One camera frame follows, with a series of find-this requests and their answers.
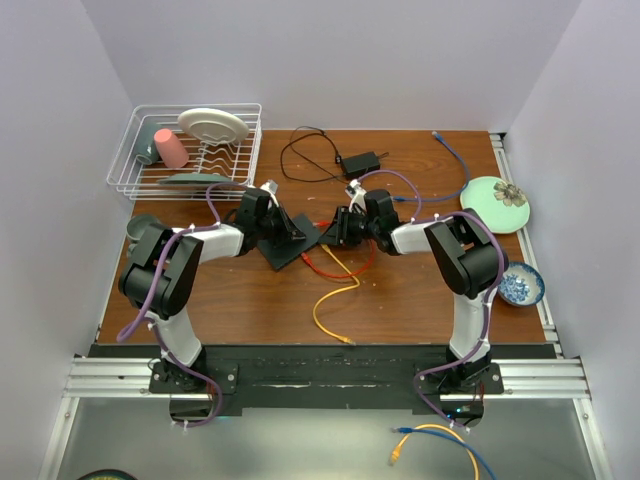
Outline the black network switch box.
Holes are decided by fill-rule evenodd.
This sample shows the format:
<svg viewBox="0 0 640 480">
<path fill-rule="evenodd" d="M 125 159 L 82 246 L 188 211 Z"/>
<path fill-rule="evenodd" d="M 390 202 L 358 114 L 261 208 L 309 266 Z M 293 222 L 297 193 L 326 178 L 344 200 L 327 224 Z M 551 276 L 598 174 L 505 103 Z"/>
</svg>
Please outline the black network switch box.
<svg viewBox="0 0 640 480">
<path fill-rule="evenodd" d="M 316 246 L 321 236 L 320 230 L 304 213 L 295 216 L 292 222 L 304 235 L 303 239 L 286 241 L 281 246 L 274 246 L 269 240 L 260 240 L 257 244 L 258 250 L 275 271 L 282 270 L 302 253 Z"/>
</svg>

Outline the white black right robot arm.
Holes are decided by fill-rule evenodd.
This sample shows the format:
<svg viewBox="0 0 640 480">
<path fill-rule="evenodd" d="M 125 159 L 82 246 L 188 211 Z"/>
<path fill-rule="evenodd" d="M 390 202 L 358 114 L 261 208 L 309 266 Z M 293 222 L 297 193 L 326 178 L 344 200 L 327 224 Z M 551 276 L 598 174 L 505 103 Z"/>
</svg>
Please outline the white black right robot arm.
<svg viewBox="0 0 640 480">
<path fill-rule="evenodd" d="M 371 240 L 391 256 L 433 255 L 453 293 L 454 326 L 446 364 L 428 372 L 442 373 L 442 384 L 456 392 L 469 392 L 491 365 L 491 309 L 497 285 L 509 265 L 506 252 L 471 208 L 442 219 L 402 222 L 388 191 L 367 191 L 355 182 L 346 193 L 350 204 L 336 210 L 320 242 L 356 246 Z"/>
</svg>

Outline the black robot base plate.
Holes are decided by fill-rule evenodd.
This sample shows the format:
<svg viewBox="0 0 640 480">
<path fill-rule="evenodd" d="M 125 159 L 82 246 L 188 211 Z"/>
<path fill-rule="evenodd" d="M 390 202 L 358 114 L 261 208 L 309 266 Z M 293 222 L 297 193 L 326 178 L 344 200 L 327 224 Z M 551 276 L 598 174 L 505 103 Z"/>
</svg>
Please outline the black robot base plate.
<svg viewBox="0 0 640 480">
<path fill-rule="evenodd" d="M 439 345 L 239 345 L 204 347 L 194 365 L 197 377 L 168 361 L 154 364 L 150 390 L 173 396 L 208 393 L 217 382 L 222 412 L 245 408 L 403 409 L 429 413 L 445 396 L 501 394 L 497 364 L 458 367 Z"/>
</svg>

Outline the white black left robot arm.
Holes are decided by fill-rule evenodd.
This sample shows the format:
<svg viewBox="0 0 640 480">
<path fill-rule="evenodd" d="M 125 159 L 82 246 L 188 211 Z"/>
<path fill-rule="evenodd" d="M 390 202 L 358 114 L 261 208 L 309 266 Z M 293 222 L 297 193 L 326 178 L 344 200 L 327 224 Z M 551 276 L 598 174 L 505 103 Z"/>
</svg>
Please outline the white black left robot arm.
<svg viewBox="0 0 640 480">
<path fill-rule="evenodd" d="M 214 218 L 210 226 L 148 225 L 118 281 L 120 293 L 138 314 L 117 340 L 126 341 L 146 323 L 160 345 L 163 373 L 185 392 L 215 391 L 187 312 L 199 265 L 258 248 L 278 271 L 319 238 L 311 220 L 304 214 L 290 217 L 267 186 L 247 188 L 236 209 Z"/>
</svg>

